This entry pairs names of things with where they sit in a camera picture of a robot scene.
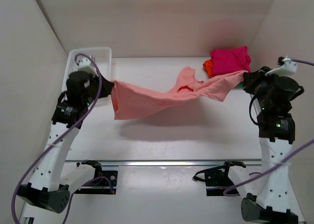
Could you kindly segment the salmon pink t-shirt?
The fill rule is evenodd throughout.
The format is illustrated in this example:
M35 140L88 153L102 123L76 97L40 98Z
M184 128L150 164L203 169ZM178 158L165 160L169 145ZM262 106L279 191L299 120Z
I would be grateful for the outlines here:
M114 119L141 119L199 97L223 102L227 94L243 81L246 73L248 72L236 71L199 81L195 77L195 69L185 67L179 73L174 87L168 92L116 80L111 92Z

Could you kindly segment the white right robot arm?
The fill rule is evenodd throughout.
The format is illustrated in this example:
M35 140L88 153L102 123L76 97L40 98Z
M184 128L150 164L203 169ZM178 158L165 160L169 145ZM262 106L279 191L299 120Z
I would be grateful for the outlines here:
M241 203L245 221L261 224L296 224L298 216L291 210L288 198L288 154L295 140L295 122L290 114L291 101L304 93L290 76L297 63L279 57L278 67L262 67L243 76L244 91L252 95L256 104L262 151L261 187L257 194L247 192Z

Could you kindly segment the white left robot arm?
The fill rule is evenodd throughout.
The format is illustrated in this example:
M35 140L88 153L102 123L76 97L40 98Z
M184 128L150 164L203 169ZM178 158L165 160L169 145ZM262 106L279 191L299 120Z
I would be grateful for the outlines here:
M58 214L79 188L102 180L101 164L95 160L84 160L66 176L61 172L84 119L97 100L109 96L114 86L101 75L91 56L78 54L75 62L78 69L69 74L66 90L57 100L47 146L28 170L32 172L29 181L20 183L16 191L28 204Z

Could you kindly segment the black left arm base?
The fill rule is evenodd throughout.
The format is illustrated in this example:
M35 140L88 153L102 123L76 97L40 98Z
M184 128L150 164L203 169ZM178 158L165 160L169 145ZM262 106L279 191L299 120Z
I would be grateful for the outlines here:
M77 168L83 165L92 166L95 169L94 180L84 184L81 188L75 191L75 194L90 194L90 195L115 195L118 171L103 170L100 162L95 160L84 160L77 163Z

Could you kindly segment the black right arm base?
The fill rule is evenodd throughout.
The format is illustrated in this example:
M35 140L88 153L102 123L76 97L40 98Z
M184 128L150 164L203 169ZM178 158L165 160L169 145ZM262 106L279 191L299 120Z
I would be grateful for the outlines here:
M224 196L223 192L234 185L228 177L230 168L234 166L246 168L243 162L225 160L223 165L198 171L192 180L205 183L207 197Z

